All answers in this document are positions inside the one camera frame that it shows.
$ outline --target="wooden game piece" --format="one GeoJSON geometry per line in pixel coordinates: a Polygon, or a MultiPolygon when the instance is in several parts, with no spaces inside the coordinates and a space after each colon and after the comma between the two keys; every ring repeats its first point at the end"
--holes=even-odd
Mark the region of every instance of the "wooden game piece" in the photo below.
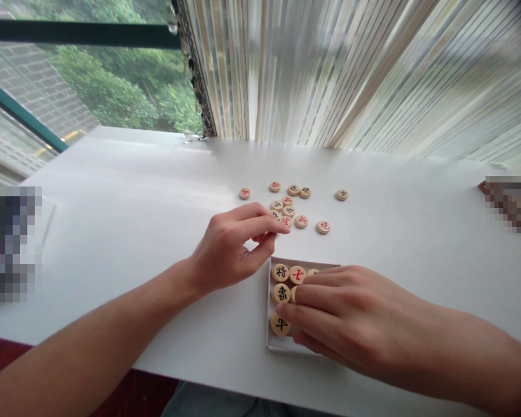
{"type": "Polygon", "coordinates": [[[291,217],[282,216],[280,221],[288,228],[291,229],[291,217]]]}
{"type": "Polygon", "coordinates": [[[295,218],[295,225],[299,229],[304,229],[305,227],[307,227],[309,225],[309,219],[306,218],[304,215],[297,216],[295,218]]]}
{"type": "Polygon", "coordinates": [[[286,196],[282,198],[282,203],[284,204],[284,206],[293,206],[293,198],[291,198],[290,196],[286,196]]]}
{"type": "Polygon", "coordinates": [[[270,329],[276,336],[286,336],[291,327],[287,321],[282,319],[279,315],[274,313],[269,320],[270,329]]]}
{"type": "Polygon", "coordinates": [[[295,215],[295,209],[293,206],[285,206],[282,210],[282,214],[286,215],[287,217],[293,217],[295,215]]]}
{"type": "Polygon", "coordinates": [[[251,197],[251,190],[248,188],[241,188],[239,190],[239,198],[243,200],[247,200],[249,197],[251,197]]]}
{"type": "Polygon", "coordinates": [[[336,193],[334,195],[340,201],[345,201],[349,197],[349,193],[347,191],[345,191],[345,190],[342,190],[342,189],[336,191],[336,193]]]}
{"type": "Polygon", "coordinates": [[[270,191],[272,191],[272,192],[280,191],[281,187],[282,186],[280,185],[280,183],[278,181],[273,181],[270,183],[270,191]]]}
{"type": "Polygon", "coordinates": [[[311,189],[309,187],[303,187],[299,190],[299,197],[307,199],[311,196],[311,189]]]}
{"type": "Polygon", "coordinates": [[[272,278],[278,282],[285,282],[289,278],[289,269],[284,264],[276,264],[272,267],[272,278]]]}
{"type": "Polygon", "coordinates": [[[305,273],[305,270],[300,266],[292,266],[289,269],[289,282],[292,282],[295,285],[303,284],[306,276],[307,274],[305,273]]]}
{"type": "Polygon", "coordinates": [[[288,187],[288,194],[291,196],[296,196],[297,194],[299,194],[299,186],[295,184],[290,185],[288,187]]]}
{"type": "Polygon", "coordinates": [[[282,211],[282,209],[284,208],[284,204],[280,200],[274,200],[270,205],[270,208],[272,210],[282,211]]]}
{"type": "Polygon", "coordinates": [[[326,220],[321,220],[317,223],[317,231],[323,235],[326,235],[330,231],[330,223],[328,223],[326,220]]]}
{"type": "Polygon", "coordinates": [[[270,297],[275,304],[285,304],[289,302],[290,296],[289,287],[282,283],[276,284],[270,292],[270,297]]]}
{"type": "Polygon", "coordinates": [[[297,286],[291,287],[291,296],[289,297],[291,304],[295,304],[295,291],[297,291],[297,286]]]}

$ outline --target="sheer curtain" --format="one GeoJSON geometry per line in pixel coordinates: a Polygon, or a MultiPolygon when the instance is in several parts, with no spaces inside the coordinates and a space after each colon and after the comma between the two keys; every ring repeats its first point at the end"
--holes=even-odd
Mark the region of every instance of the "sheer curtain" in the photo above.
{"type": "Polygon", "coordinates": [[[218,136],[521,169],[521,2],[180,4],[218,136]]]}

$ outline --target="white cardboard box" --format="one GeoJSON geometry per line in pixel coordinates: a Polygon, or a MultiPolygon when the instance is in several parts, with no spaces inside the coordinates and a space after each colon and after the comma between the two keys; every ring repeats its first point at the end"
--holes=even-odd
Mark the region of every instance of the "white cardboard box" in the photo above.
{"type": "Polygon", "coordinates": [[[272,301],[270,297],[270,291],[272,287],[274,287],[277,282],[272,278],[272,267],[276,264],[284,264],[288,268],[292,266],[299,265],[305,271],[309,269],[318,269],[322,271],[324,269],[331,268],[333,266],[339,266],[336,264],[323,264],[320,262],[307,262],[307,261],[298,261],[297,259],[286,259],[286,258],[278,258],[278,257],[270,257],[270,265],[268,268],[268,293],[267,293],[267,307],[266,307],[266,348],[273,352],[290,352],[290,353],[302,353],[309,354],[314,356],[319,356],[319,354],[314,353],[312,350],[307,349],[304,346],[298,345],[293,341],[293,334],[296,329],[292,326],[291,331],[287,336],[277,336],[272,333],[270,330],[269,320],[272,314],[274,314],[274,308],[276,305],[272,301]]]}

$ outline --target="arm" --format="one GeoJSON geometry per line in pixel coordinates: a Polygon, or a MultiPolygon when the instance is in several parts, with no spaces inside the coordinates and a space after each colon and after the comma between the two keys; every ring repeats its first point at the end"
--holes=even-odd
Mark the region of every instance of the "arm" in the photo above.
{"type": "Polygon", "coordinates": [[[277,313],[296,343],[426,396],[521,416],[521,343],[472,314],[425,301],[360,266],[307,277],[277,313]]]}
{"type": "Polygon", "coordinates": [[[289,230],[258,203],[212,218],[193,255],[100,306],[0,372],[0,416],[86,416],[114,390],[156,334],[204,295],[242,281],[289,230]],[[248,251],[253,238],[259,245],[248,251]],[[211,269],[208,280],[196,270],[211,269]]]}

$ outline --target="red floor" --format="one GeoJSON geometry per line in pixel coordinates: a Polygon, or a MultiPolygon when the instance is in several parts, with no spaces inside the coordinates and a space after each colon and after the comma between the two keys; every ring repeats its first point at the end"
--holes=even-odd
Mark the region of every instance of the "red floor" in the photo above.
{"type": "MultiPolygon", "coordinates": [[[[0,339],[0,370],[30,348],[28,345],[0,339]]],[[[130,370],[112,395],[92,416],[157,417],[174,394],[177,384],[176,379],[130,370]]]]}

